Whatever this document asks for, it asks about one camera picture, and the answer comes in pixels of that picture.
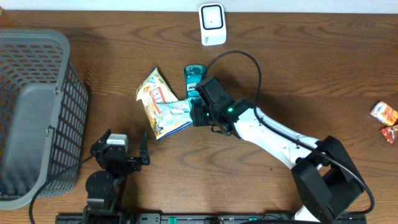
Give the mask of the blue mouthwash bottle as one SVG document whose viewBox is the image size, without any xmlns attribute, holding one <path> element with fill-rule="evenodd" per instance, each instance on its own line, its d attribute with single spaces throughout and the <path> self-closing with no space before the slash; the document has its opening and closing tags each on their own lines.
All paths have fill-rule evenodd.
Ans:
<svg viewBox="0 0 398 224">
<path fill-rule="evenodd" d="M 200 64 L 187 65 L 184 68 L 184 77 L 186 83 L 186 93 L 187 97 L 192 100 L 199 100 L 199 93 L 196 91 L 195 87 L 205 79 L 206 67 Z"/>
</svg>

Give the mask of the pale green wipes pack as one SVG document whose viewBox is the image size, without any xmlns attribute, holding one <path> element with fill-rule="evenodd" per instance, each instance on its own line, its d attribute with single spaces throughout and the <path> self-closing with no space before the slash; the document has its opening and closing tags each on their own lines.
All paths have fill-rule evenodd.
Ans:
<svg viewBox="0 0 398 224">
<path fill-rule="evenodd" d="M 155 119 L 156 126 L 161 129 L 177 129 L 192 124 L 190 102 L 191 99 L 187 98 L 173 103 L 156 104 L 160 111 Z"/>
</svg>

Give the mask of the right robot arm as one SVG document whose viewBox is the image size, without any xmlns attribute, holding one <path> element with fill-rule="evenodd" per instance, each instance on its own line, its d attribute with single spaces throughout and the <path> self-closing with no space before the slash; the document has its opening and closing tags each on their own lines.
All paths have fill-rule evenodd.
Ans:
<svg viewBox="0 0 398 224">
<path fill-rule="evenodd" d="M 363 178 L 336 138 L 321 141 L 285 127 L 250 101 L 234 100 L 215 77 L 192 90 L 201 99 L 193 105 L 194 126 L 211 126 L 215 133 L 251 142 L 290 169 L 303 203 L 295 220 L 332 223 L 365 191 Z"/>
</svg>

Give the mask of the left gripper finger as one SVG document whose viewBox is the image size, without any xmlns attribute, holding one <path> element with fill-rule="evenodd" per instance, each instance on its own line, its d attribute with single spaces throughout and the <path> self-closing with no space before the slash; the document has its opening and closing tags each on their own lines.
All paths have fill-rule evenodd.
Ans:
<svg viewBox="0 0 398 224">
<path fill-rule="evenodd" d="M 106 141 L 108 140 L 109 136 L 111 134 L 111 130 L 108 129 L 98 140 L 98 144 L 106 144 Z"/>
<path fill-rule="evenodd" d="M 145 132 L 142 136 L 140 145 L 139 145 L 139 155 L 142 159 L 149 158 L 149 151 L 147 147 L 147 133 Z"/>
</svg>

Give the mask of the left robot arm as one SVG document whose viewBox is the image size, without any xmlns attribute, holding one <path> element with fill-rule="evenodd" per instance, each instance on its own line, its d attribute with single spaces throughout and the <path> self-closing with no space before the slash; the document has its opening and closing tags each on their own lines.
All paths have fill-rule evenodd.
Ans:
<svg viewBox="0 0 398 224">
<path fill-rule="evenodd" d="M 138 148 L 139 155 L 130 157 L 128 138 L 107 130 L 90 149 L 101 167 L 86 180 L 87 206 L 83 211 L 83 224 L 134 223 L 134 215 L 121 208 L 127 178 L 150 164 L 147 134 L 144 133 Z"/>
</svg>

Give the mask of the orange Kleenex tissue pack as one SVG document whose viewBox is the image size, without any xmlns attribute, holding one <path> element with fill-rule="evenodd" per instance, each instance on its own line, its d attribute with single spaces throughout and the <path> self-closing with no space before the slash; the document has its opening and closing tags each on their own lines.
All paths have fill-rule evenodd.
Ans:
<svg viewBox="0 0 398 224">
<path fill-rule="evenodd" d="M 383 101 L 376 103 L 370 115 L 386 126 L 393 126 L 397 121 L 397 111 Z"/>
</svg>

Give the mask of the red Top snack bar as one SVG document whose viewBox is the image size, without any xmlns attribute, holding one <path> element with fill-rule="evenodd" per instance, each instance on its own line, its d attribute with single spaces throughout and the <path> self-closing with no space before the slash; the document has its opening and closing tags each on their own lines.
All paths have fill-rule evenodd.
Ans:
<svg viewBox="0 0 398 224">
<path fill-rule="evenodd" d="M 387 142 L 392 144 L 395 140 L 397 140 L 398 125 L 382 128 L 380 132 L 386 138 Z"/>
</svg>

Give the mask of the yellow snack bag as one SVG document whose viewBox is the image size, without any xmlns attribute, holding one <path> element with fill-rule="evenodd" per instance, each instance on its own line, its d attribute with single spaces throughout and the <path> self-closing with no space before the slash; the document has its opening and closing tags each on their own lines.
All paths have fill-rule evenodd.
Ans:
<svg viewBox="0 0 398 224">
<path fill-rule="evenodd" d="M 153 68 L 147 78 L 137 89 L 136 100 L 142 101 L 144 111 L 146 112 L 150 125 L 154 131 L 156 140 L 158 141 L 192 125 L 181 126 L 177 129 L 161 129 L 156 126 L 155 119 L 160 113 L 156 104 L 181 101 L 171 91 L 156 67 Z"/>
</svg>

